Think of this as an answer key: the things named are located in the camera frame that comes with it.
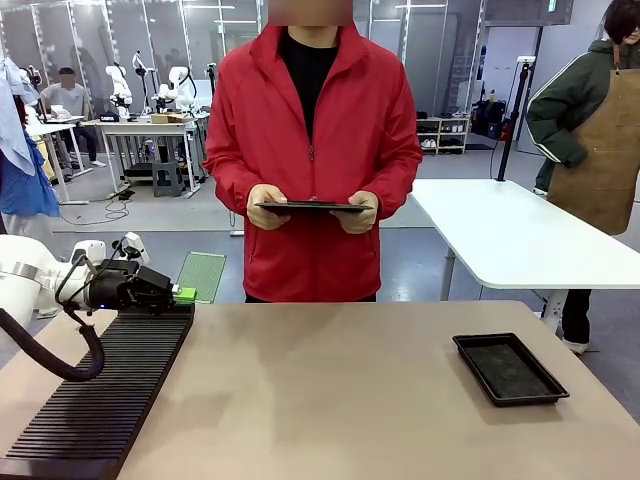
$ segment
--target green mat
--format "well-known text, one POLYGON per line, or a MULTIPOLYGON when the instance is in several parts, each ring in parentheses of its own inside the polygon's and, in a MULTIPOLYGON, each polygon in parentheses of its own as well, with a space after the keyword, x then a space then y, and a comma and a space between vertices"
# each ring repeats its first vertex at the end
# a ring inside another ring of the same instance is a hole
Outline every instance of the green mat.
POLYGON ((196 303, 213 303, 226 260, 224 255, 189 252, 177 283, 183 288, 196 289, 196 303))

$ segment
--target black tray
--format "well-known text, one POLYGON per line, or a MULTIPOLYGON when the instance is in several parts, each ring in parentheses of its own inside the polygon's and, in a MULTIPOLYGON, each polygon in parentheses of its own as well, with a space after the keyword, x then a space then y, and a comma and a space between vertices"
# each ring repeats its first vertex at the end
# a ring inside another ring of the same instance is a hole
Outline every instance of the black tray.
POLYGON ((332 203, 332 202, 287 202, 287 203, 263 202, 263 203, 256 203, 256 205, 266 210, 269 210, 272 213, 276 213, 278 215, 286 215, 288 213, 291 213, 292 209, 333 210, 335 212, 350 212, 350 213, 360 213, 360 212, 364 212, 365 210, 371 210, 371 207, 367 205, 350 205, 350 204, 332 203))
POLYGON ((514 333, 453 337, 496 407, 556 403, 569 393, 514 333))

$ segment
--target box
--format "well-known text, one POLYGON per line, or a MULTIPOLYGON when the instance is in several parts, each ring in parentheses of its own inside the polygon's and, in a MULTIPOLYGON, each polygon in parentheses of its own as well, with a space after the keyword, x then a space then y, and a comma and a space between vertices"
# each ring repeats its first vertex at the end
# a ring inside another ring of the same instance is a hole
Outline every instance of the box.
POLYGON ((184 113, 154 113, 151 115, 151 123, 183 123, 184 113))

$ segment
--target jeans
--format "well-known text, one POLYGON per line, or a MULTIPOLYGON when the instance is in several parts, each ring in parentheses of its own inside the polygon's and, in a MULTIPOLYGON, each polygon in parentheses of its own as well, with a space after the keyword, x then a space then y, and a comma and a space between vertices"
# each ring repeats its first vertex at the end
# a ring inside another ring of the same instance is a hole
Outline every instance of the jeans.
POLYGON ((587 312, 591 290, 569 290, 562 310, 564 339, 573 343, 589 343, 591 325, 587 312))
MULTIPOLYGON (((244 301, 244 303, 270 303, 270 302, 265 302, 264 300, 260 300, 259 298, 253 297, 248 293, 246 295, 247 295, 247 299, 244 301)), ((356 303, 375 303, 375 302, 376 302, 375 293, 373 295, 369 295, 368 297, 364 297, 356 301, 356 303)))
MULTIPOLYGON (((76 127, 73 129, 76 135, 76 141, 80 140, 80 137, 84 138, 84 141, 87 144, 87 151, 89 152, 89 161, 95 162, 98 156, 98 137, 96 137, 96 133, 91 127, 76 127)), ((69 153, 73 152, 73 141, 71 140, 71 134, 69 131, 62 132, 62 138, 64 139, 64 144, 67 147, 67 151, 69 153)))

